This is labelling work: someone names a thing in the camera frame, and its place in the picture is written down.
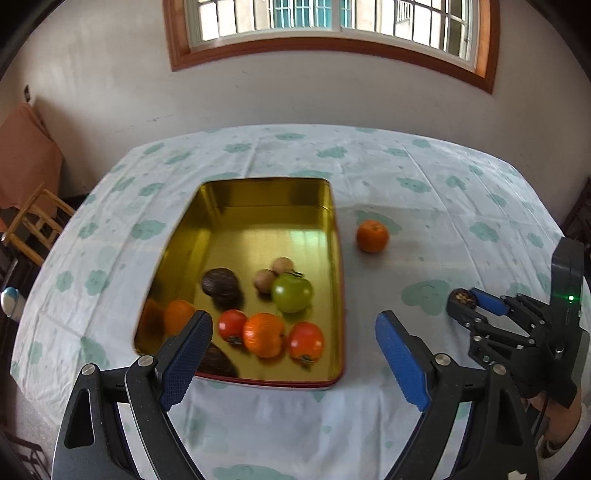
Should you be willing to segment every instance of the metal tin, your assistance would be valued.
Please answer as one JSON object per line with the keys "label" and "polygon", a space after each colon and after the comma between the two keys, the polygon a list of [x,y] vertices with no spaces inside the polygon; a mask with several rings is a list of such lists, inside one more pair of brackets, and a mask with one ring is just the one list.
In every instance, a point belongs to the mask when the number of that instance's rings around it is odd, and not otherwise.
{"label": "metal tin", "polygon": [[[344,369],[343,275],[336,212],[329,182],[322,179],[267,178],[211,181],[202,185],[175,230],[156,272],[146,308],[162,309],[174,299],[209,312],[217,324],[221,310],[205,295],[203,274],[217,267],[232,270],[243,292],[247,316],[279,315],[285,334],[302,320],[317,324],[325,339],[320,360],[303,367],[284,353],[259,359],[226,343],[214,332],[212,342],[238,369],[238,378],[196,375],[212,380],[287,388],[327,388]],[[252,285],[254,274],[288,257],[314,287],[311,307],[281,313]],[[135,335],[139,353],[155,353],[164,342],[158,320],[142,315]]]}

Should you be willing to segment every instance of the blue gripper pad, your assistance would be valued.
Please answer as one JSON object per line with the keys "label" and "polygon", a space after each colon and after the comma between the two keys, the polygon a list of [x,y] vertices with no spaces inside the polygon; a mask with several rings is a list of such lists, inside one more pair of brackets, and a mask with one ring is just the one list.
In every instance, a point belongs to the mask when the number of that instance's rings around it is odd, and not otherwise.
{"label": "blue gripper pad", "polygon": [[481,309],[485,309],[487,312],[491,312],[498,317],[507,315],[509,312],[509,306],[500,298],[490,295],[489,293],[479,290],[478,288],[472,288],[470,291],[476,297],[478,306]]}
{"label": "blue gripper pad", "polygon": [[421,412],[425,411],[431,402],[427,392],[426,374],[383,312],[375,321],[375,338],[398,381],[404,398],[407,402],[416,405]]}
{"label": "blue gripper pad", "polygon": [[[163,373],[160,405],[164,411],[169,411],[170,407],[181,402],[195,375],[195,370],[212,341],[212,318],[205,312],[195,313],[183,331],[178,334],[177,339],[186,335],[186,330],[191,328],[197,315],[201,315],[201,318],[192,327],[186,340]],[[171,344],[170,349],[174,348],[176,348],[175,344]]]}

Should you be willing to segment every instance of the sleeve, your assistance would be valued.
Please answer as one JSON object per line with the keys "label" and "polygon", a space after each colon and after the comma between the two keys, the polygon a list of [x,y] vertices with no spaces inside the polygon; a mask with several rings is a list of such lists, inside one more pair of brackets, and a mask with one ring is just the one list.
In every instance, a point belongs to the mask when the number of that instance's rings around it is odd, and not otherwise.
{"label": "sleeve", "polygon": [[570,460],[575,460],[574,456],[582,443],[591,442],[591,434],[587,434],[591,426],[591,407],[585,405],[581,408],[581,418],[573,434],[567,442],[559,449],[553,450],[547,445],[546,439],[542,436],[535,448],[538,457],[538,466],[540,469],[540,480],[557,480],[562,477],[559,475],[563,469],[570,464]]}

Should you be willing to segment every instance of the tablecloth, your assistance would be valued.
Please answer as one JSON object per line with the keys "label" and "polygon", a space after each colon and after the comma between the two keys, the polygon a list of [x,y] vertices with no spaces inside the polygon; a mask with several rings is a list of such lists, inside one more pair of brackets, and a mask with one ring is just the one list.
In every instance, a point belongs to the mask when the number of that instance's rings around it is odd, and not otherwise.
{"label": "tablecloth", "polygon": [[[160,256],[198,187],[239,177],[330,180],[345,276],[346,372],[327,391],[278,391],[195,378],[170,416],[208,479],[381,480],[419,418],[374,338],[391,309],[433,352],[462,365],[468,334],[447,317],[455,287],[496,295],[550,291],[561,237],[509,164],[444,141],[328,125],[261,125],[183,135],[130,151],[70,221],[33,287],[11,374],[48,420],[60,423],[82,365],[135,361],[135,325]],[[381,255],[355,247],[356,226],[377,219],[391,240]],[[587,328],[589,289],[582,325]],[[507,319],[498,325],[517,331]],[[589,391],[589,371],[583,377]],[[151,467],[128,407],[121,407],[145,478]],[[469,411],[462,404],[436,478],[453,464]]]}

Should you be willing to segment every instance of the white wall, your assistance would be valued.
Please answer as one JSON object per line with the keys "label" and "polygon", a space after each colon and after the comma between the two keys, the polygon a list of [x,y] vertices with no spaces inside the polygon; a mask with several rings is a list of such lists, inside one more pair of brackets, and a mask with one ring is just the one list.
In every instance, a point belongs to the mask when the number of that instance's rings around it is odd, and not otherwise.
{"label": "white wall", "polygon": [[19,89],[20,72],[17,62],[13,62],[0,82],[0,124],[19,102],[24,101],[24,94]]}
{"label": "white wall", "polygon": [[17,56],[19,88],[30,84],[67,158],[68,194],[88,191],[130,148],[156,139],[230,125],[345,124],[509,161],[561,221],[591,174],[591,83],[525,0],[501,0],[501,15],[491,96],[346,53],[258,54],[172,73],[161,0],[66,0]]}

